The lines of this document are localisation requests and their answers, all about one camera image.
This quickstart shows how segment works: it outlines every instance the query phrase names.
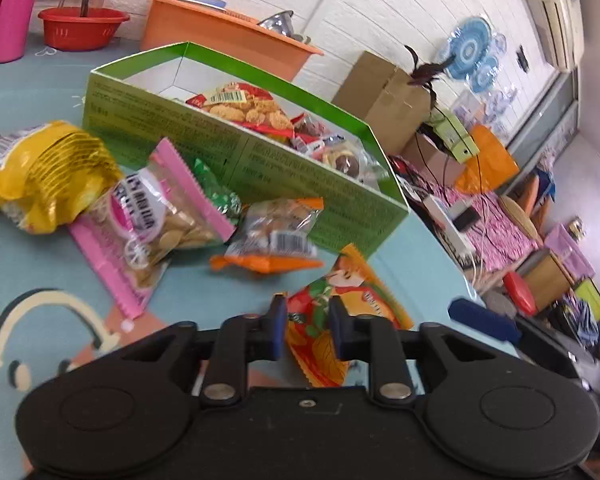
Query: orange bag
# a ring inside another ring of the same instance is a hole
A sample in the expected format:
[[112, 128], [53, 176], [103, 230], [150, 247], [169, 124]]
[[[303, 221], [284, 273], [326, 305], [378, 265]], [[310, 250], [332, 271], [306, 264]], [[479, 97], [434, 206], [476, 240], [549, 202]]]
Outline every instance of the orange bag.
[[261, 274], [321, 267], [308, 238], [320, 212], [321, 198], [279, 198], [251, 204], [224, 256], [212, 256], [211, 268], [245, 267]]
[[340, 361], [328, 327], [329, 298], [340, 296], [350, 316], [371, 314], [408, 330], [411, 317], [353, 244], [344, 247], [330, 272], [288, 298], [286, 342], [312, 386], [342, 386], [348, 362]]
[[490, 129], [476, 124], [471, 130], [471, 136], [480, 148], [480, 154], [465, 163], [466, 169], [454, 184], [458, 191], [468, 194], [492, 191], [518, 173], [516, 161]]

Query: dark feather decoration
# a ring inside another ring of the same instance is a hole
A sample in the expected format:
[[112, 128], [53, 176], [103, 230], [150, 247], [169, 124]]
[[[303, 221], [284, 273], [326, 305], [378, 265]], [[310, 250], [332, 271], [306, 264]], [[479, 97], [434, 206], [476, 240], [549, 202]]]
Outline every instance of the dark feather decoration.
[[433, 90], [432, 81], [436, 81], [439, 74], [442, 74], [445, 71], [445, 68], [451, 65], [456, 60], [456, 55], [452, 54], [448, 59], [443, 61], [442, 63], [423, 63], [418, 66], [420, 62], [420, 58], [416, 51], [413, 50], [409, 45], [404, 46], [411, 57], [413, 57], [413, 71], [410, 73], [412, 81], [409, 82], [410, 86], [423, 86], [429, 91], [431, 95], [431, 109], [436, 105], [436, 93]]

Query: metal screw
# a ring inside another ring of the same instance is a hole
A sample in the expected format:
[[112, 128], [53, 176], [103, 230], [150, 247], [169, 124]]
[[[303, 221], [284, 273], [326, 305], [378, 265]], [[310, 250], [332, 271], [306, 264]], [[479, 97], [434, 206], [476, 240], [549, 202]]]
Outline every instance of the metal screw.
[[205, 388], [205, 397], [211, 400], [229, 400], [235, 395], [235, 388], [230, 384], [210, 384]]
[[380, 386], [380, 395], [385, 399], [402, 400], [411, 395], [411, 388], [402, 383], [387, 383]]

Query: blue decorative fan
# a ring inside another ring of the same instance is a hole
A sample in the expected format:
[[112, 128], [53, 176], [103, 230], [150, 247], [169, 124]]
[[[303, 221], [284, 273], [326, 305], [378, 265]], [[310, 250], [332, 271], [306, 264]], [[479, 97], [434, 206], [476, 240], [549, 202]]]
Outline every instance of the blue decorative fan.
[[480, 92], [486, 92], [493, 86], [493, 82], [498, 75], [500, 69], [500, 63], [498, 58], [493, 56], [487, 56], [484, 58], [478, 70], [474, 73], [471, 78], [471, 90], [474, 94]]
[[448, 42], [448, 55], [456, 55], [447, 68], [453, 79], [471, 77], [486, 56], [491, 43], [491, 27], [482, 18], [470, 18], [459, 27]]

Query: blue table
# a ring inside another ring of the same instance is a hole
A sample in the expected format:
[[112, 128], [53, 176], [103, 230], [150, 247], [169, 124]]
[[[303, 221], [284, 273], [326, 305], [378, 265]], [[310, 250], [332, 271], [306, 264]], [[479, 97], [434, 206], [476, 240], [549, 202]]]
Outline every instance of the blue table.
[[[97, 52], [35, 55], [44, 49], [42, 38], [31, 36], [23, 59], [0, 65], [1, 132], [54, 119], [81, 124], [81, 97], [89, 70], [136, 52], [138, 44], [120, 41]], [[335, 260], [334, 254], [321, 251], [323, 269], [254, 277], [241, 269], [212, 272], [208, 259], [214, 252], [218, 250], [174, 256], [150, 302], [152, 319], [166, 325], [190, 319], [201, 329], [217, 328], [227, 317], [264, 312], [274, 293], [299, 290], [323, 275]], [[449, 320], [449, 303], [460, 296], [468, 297], [468, 284], [415, 214], [404, 220], [369, 263], [416, 325], [437, 321], [488, 339]], [[60, 288], [77, 296], [120, 333], [131, 328], [120, 323], [111, 296], [64, 228], [52, 235], [34, 237], [0, 217], [0, 314], [20, 294], [41, 287]], [[8, 364], [13, 360], [26, 362], [35, 386], [57, 374], [62, 360], [74, 358], [81, 351], [90, 353], [91, 341], [88, 330], [74, 314], [58, 306], [36, 308], [14, 327], [2, 356], [5, 364], [0, 368], [0, 480], [23, 476], [24, 462], [12, 422], [24, 393], [9, 385]], [[279, 364], [256, 363], [252, 367], [283, 384], [306, 384], [289, 355]], [[359, 380], [360, 374], [359, 370], [347, 381]]]

